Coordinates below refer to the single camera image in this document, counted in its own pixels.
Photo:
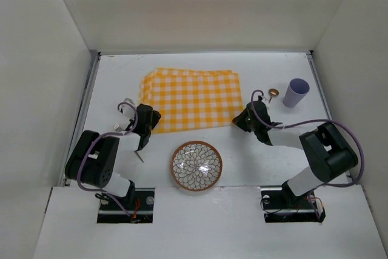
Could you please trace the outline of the yellow white checkered cloth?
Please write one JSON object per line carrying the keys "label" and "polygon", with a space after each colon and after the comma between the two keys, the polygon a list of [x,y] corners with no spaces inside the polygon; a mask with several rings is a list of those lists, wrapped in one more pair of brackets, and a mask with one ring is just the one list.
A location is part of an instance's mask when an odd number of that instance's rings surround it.
{"label": "yellow white checkered cloth", "polygon": [[156,68],[141,80],[139,102],[161,114],[156,133],[229,126],[244,109],[231,70]]}

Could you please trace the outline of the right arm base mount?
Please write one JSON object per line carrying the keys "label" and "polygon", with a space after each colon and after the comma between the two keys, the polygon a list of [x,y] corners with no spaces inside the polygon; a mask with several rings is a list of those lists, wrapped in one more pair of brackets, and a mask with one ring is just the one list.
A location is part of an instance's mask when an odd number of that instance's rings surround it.
{"label": "right arm base mount", "polygon": [[260,206],[266,223],[319,223],[326,218],[322,200],[314,191],[286,198],[281,187],[262,187]]}

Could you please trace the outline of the patterned ceramic bowl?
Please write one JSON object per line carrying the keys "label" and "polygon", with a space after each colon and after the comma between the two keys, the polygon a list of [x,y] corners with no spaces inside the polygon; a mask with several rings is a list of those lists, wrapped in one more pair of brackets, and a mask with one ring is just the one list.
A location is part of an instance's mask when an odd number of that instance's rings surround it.
{"label": "patterned ceramic bowl", "polygon": [[185,190],[209,190],[220,179],[222,158],[219,152],[204,141],[189,141],[180,145],[170,160],[170,173],[175,183]]}

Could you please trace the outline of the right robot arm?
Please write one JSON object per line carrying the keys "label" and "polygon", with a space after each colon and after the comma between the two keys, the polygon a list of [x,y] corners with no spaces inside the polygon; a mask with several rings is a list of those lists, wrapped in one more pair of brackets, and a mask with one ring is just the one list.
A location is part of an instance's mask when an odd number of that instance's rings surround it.
{"label": "right robot arm", "polygon": [[314,119],[286,126],[272,122],[266,104],[253,101],[232,120],[245,132],[255,134],[268,146],[285,146],[302,150],[308,166],[281,185],[284,204],[292,204],[311,191],[326,184],[358,165],[358,156],[337,129],[338,123]]}

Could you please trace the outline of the lilac plastic cup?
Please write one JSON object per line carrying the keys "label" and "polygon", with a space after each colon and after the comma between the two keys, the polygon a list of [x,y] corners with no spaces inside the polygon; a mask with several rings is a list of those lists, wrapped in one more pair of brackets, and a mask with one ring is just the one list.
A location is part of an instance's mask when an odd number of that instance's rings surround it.
{"label": "lilac plastic cup", "polygon": [[294,78],[289,82],[283,104],[288,108],[294,108],[310,91],[307,81],[301,78]]}

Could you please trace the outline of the copper spoon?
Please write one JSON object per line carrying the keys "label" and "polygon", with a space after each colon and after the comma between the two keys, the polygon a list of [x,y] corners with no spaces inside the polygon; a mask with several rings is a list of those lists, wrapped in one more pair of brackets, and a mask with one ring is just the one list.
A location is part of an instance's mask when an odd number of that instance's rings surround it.
{"label": "copper spoon", "polygon": [[268,98],[267,108],[269,109],[272,99],[278,97],[279,91],[277,89],[271,88],[269,89],[268,93],[269,93],[269,98]]}

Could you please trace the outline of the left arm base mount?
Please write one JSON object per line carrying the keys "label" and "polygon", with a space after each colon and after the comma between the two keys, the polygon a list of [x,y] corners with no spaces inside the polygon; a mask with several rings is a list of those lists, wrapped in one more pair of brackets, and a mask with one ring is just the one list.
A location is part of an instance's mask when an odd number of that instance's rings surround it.
{"label": "left arm base mount", "polygon": [[132,202],[123,202],[117,198],[121,205],[125,207],[125,212],[106,194],[96,193],[95,197],[99,200],[96,221],[99,224],[153,223],[154,188],[137,188]]}

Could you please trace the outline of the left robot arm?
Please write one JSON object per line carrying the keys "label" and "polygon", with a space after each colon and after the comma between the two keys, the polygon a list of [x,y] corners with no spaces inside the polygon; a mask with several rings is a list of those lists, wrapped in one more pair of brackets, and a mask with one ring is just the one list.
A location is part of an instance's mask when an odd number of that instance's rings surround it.
{"label": "left robot arm", "polygon": [[128,126],[102,134],[83,131],[65,166],[65,177],[84,191],[101,192],[128,207],[135,200],[135,184],[114,171],[119,143],[127,139],[129,151],[139,152],[148,144],[162,115],[149,105],[134,106],[129,99],[119,103],[117,110],[129,119]]}

